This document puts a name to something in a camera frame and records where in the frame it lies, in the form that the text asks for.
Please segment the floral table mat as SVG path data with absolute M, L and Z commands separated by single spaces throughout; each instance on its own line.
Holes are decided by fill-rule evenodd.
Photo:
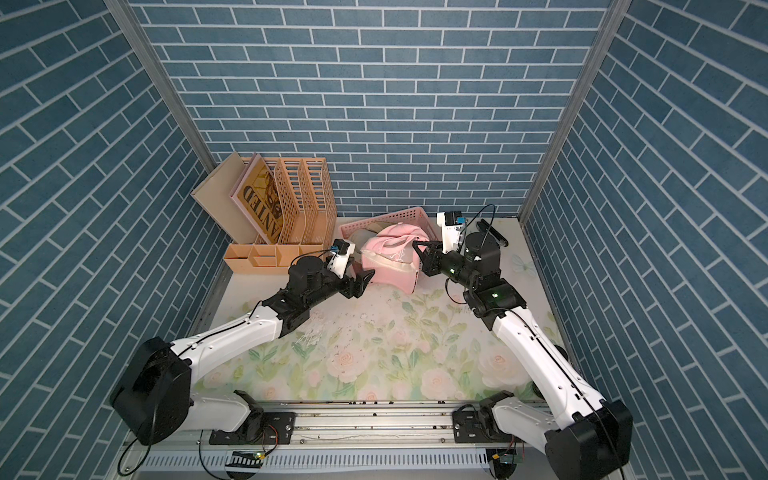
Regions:
M 479 400 L 507 390 L 536 399 L 519 361 L 463 305 L 460 286 L 421 277 L 405 294 L 370 285 L 334 296 L 294 332 L 257 346 L 199 380 L 194 391 L 236 390 L 261 401 Z

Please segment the peach plastic desk organizer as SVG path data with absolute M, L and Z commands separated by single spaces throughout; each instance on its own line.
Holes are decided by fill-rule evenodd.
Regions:
M 237 274 L 285 274 L 293 259 L 332 243 L 336 203 L 324 158 L 264 158 L 272 171 L 283 213 L 275 244 L 257 233 L 250 244 L 232 243 L 224 261 Z

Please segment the pink perforated plastic basket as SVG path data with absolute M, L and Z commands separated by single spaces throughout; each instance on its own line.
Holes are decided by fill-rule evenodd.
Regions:
M 433 222 L 430 220 L 429 216 L 427 215 L 427 213 L 424 211 L 422 207 L 412 207 L 412 208 L 397 211 L 397 212 L 386 213 L 386 214 L 375 216 L 375 217 L 363 218 L 360 220 L 348 222 L 339 227 L 340 235 L 342 238 L 347 240 L 357 230 L 367 228 L 368 226 L 374 223 L 378 223 L 378 224 L 405 223 L 409 225 L 415 225 L 419 227 L 421 230 L 423 230 L 427 234 L 427 237 L 430 240 L 440 239 L 440 236 L 434 229 Z

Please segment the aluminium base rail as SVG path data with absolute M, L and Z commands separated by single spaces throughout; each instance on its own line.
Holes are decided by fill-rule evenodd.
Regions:
M 177 432 L 149 448 L 119 455 L 113 479 L 442 478 L 533 476 L 630 479 L 616 451 L 597 445 L 598 432 L 575 428 L 563 445 L 547 439 L 557 427 L 542 403 L 508 398 L 497 409 L 517 422 L 499 430 L 489 410 L 464 402 L 266 404 L 255 439 L 212 430 Z

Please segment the beige flat board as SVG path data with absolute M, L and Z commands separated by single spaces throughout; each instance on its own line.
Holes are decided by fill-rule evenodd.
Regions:
M 257 238 L 256 229 L 230 199 L 246 166 L 246 160 L 233 152 L 192 191 L 195 201 L 239 244 L 250 244 Z

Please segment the beige baseball cap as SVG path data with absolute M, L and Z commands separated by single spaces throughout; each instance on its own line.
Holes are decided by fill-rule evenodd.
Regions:
M 350 243 L 353 243 L 355 246 L 353 258 L 356 262 L 359 262 L 359 263 L 362 262 L 362 249 L 365 247 L 365 244 L 369 240 L 375 238 L 376 236 L 377 236 L 376 232 L 373 232 L 365 228 L 357 229 L 350 234 L 348 241 Z

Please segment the wanted poster book pink edge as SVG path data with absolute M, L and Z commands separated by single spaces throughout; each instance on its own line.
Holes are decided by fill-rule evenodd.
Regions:
M 282 233 L 283 213 L 275 177 L 260 154 L 255 154 L 230 193 L 259 236 L 275 244 Z

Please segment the black stapler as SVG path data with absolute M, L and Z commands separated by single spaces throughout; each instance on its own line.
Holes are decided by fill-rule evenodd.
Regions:
M 503 236 L 497 229 L 495 229 L 487 220 L 480 219 L 477 222 L 477 228 L 483 234 L 492 236 L 501 247 L 507 247 L 509 245 L 508 239 Z

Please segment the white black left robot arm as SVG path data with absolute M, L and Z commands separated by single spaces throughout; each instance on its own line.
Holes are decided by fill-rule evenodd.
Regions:
M 112 408 L 145 446 L 178 430 L 241 432 L 255 439 L 262 409 L 248 393 L 205 398 L 193 392 L 193 385 L 232 358 L 293 332 L 312 307 L 331 296 L 361 297 L 375 273 L 363 270 L 350 277 L 350 262 L 340 254 L 328 261 L 303 257 L 290 267 L 286 286 L 250 313 L 188 338 L 145 341 L 110 395 Z

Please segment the black round object on mat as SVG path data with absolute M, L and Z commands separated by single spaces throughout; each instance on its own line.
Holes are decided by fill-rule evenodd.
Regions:
M 554 345 L 557 351 L 560 353 L 560 355 L 564 358 L 565 361 L 569 360 L 568 352 L 560 345 Z

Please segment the pink baseball cap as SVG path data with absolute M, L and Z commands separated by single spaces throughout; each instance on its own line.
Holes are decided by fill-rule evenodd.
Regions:
M 421 261 L 412 243 L 428 240 L 426 232 L 416 225 L 389 226 L 362 247 L 362 268 L 375 271 L 373 284 L 390 285 L 410 295 L 421 271 Z

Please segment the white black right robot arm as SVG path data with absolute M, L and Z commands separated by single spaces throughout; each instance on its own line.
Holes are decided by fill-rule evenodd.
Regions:
M 490 406 L 496 427 L 544 453 L 560 479 L 603 479 L 626 465 L 630 410 L 607 401 L 546 337 L 503 278 L 495 239 L 481 232 L 463 238 L 450 227 L 440 241 L 412 245 L 425 275 L 443 274 L 463 286 L 467 306 L 512 351 L 550 408 L 543 414 L 513 395 L 497 398 Z

